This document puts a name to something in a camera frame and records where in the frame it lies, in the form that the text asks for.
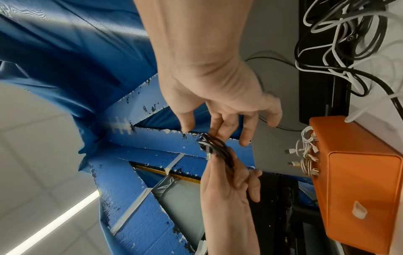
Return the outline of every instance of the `fluorescent light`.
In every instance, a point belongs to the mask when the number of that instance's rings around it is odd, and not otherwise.
[[[84,198],[82,201],[80,201],[78,204],[70,208],[67,212],[64,214],[60,215],[57,217],[54,221],[51,223],[47,224],[45,227],[43,227],[41,230],[33,234],[31,237],[29,237],[27,240],[22,242],[20,245],[6,253],[5,255],[21,255],[24,252],[26,252],[29,248],[34,246],[37,242],[45,238],[45,236],[49,235],[52,233],[53,230],[57,229],[65,223],[67,220],[69,220],[71,217],[73,217],[75,214],[77,214],[79,211],[81,211],[84,207],[89,205],[92,201],[97,199],[99,197],[99,192],[98,190],[92,193],[91,195],[87,196]]]

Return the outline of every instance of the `orange box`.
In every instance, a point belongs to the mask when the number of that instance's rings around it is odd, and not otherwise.
[[[309,121],[320,151],[316,164],[320,176],[313,182],[326,233],[341,243],[388,254],[400,200],[403,158],[357,123],[345,123],[344,119],[331,116]],[[363,219],[353,214],[354,208]]]

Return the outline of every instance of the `hand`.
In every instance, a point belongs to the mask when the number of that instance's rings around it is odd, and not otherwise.
[[[194,128],[193,110],[206,102],[209,133],[226,141],[244,115],[240,144],[247,146],[267,113],[269,126],[282,117],[280,100],[264,93],[239,57],[239,43],[253,0],[135,0],[149,34],[161,92],[182,131]]]
[[[225,162],[216,154],[200,183],[201,212],[210,255],[259,255],[259,243],[246,191],[260,201],[262,171],[249,171],[231,151],[235,164],[233,177],[226,174]]]

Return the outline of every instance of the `orange plastic case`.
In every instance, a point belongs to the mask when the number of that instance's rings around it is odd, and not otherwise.
[[[402,186],[402,156],[344,116],[315,117],[320,154],[313,179],[329,238],[378,254],[388,254]],[[367,214],[353,214],[355,203]]]

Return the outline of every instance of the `grey tape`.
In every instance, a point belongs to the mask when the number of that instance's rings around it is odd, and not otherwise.
[[[121,229],[121,227],[126,223],[126,221],[130,218],[130,216],[134,213],[134,211],[141,205],[144,199],[150,194],[152,188],[146,188],[143,192],[136,198],[136,200],[127,208],[126,212],[120,217],[120,219],[115,223],[115,225],[110,229],[112,235],[116,235],[116,233]]]
[[[204,240],[200,240],[194,255],[206,255],[206,254],[207,254],[207,242]]]
[[[181,158],[183,158],[184,154],[179,154],[166,168],[165,168],[165,173],[168,175],[169,171],[171,171],[171,168],[179,161]]]

